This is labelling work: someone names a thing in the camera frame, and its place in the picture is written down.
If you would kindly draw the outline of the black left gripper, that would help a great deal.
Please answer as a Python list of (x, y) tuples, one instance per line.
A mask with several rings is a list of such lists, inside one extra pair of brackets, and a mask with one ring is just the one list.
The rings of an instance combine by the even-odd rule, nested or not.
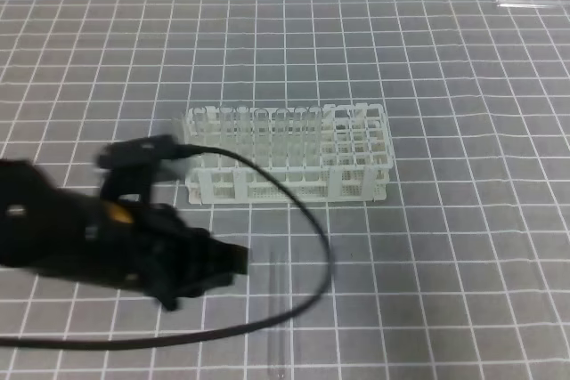
[(247, 247), (214, 240), (165, 204), (145, 211), (136, 203), (103, 203), (102, 219), (85, 234), (85, 252), (169, 311), (181, 298), (229, 287), (248, 274)]

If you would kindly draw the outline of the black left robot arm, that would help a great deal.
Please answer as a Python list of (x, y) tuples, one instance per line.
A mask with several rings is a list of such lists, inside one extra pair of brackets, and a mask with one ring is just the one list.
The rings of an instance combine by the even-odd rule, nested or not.
[(1, 264), (40, 276), (138, 292), (174, 311), (182, 298), (248, 273), (248, 248), (191, 227), (170, 205), (125, 192), (55, 186), (27, 160), (1, 162)]

